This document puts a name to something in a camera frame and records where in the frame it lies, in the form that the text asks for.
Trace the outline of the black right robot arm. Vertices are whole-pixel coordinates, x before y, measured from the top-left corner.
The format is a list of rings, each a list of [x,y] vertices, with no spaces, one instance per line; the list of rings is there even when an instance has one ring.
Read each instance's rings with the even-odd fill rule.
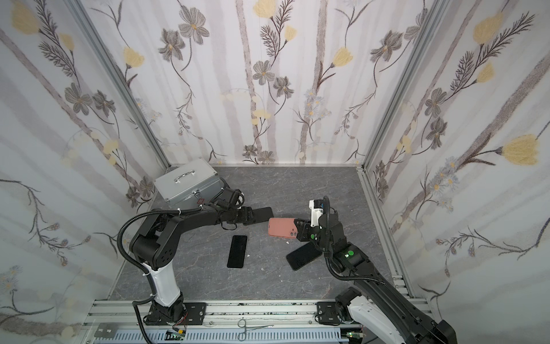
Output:
[[[299,221],[297,239],[322,252],[329,273],[352,282],[359,296],[345,302],[353,321],[384,343],[457,343],[453,327],[436,321],[405,298],[359,247],[349,242],[329,198],[309,202],[311,219]]]

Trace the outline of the black phone with silver edge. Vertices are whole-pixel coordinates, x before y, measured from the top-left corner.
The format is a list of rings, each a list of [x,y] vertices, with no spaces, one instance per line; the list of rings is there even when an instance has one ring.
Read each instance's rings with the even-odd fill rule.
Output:
[[[246,235],[234,235],[231,240],[231,247],[229,251],[229,257],[227,261],[227,268],[229,269],[242,269],[246,257],[246,247],[248,242],[248,236]]]

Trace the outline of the pink phone case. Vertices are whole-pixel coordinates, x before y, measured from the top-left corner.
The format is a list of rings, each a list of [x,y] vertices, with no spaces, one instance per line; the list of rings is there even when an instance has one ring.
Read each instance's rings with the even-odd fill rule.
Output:
[[[268,235],[285,239],[295,239],[298,229],[295,219],[292,218],[271,218],[268,222]]]

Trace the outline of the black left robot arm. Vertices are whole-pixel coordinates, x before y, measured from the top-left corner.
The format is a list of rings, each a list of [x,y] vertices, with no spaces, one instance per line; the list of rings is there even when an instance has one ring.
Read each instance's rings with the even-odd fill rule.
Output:
[[[215,225],[231,231],[273,216],[270,207],[245,206],[240,190],[225,187],[194,209],[153,209],[127,220],[117,234],[117,248],[150,286],[147,299],[132,302],[138,325],[180,325],[186,320],[188,311],[172,265],[184,233]]]

